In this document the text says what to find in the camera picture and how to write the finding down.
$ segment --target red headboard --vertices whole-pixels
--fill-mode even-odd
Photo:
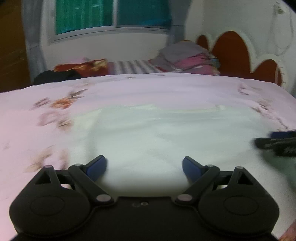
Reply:
[[[199,36],[196,43],[209,50],[209,42],[205,35]],[[252,73],[249,50],[244,40],[234,31],[222,34],[216,41],[212,54],[221,64],[219,71],[222,76],[232,76],[247,79],[275,82],[277,63],[272,59],[263,61]],[[277,84],[281,86],[282,76],[279,71]]]

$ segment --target window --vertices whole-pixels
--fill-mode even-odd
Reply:
[[[102,31],[167,32],[168,0],[50,0],[51,41]]]

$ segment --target striped mattress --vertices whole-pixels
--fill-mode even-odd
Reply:
[[[125,60],[108,63],[109,74],[151,74],[161,73],[148,60]]]

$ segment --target stack of blankets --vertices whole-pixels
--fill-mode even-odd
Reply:
[[[208,50],[191,42],[181,41],[159,51],[150,63],[163,72],[219,75],[219,60]]]

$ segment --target black cloth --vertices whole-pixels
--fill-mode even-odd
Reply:
[[[83,77],[74,69],[64,71],[64,72],[54,72],[51,70],[47,70],[39,74],[36,78],[34,78],[33,85],[41,85],[41,84],[52,83],[52,82],[61,82],[65,80],[76,80],[81,78]]]

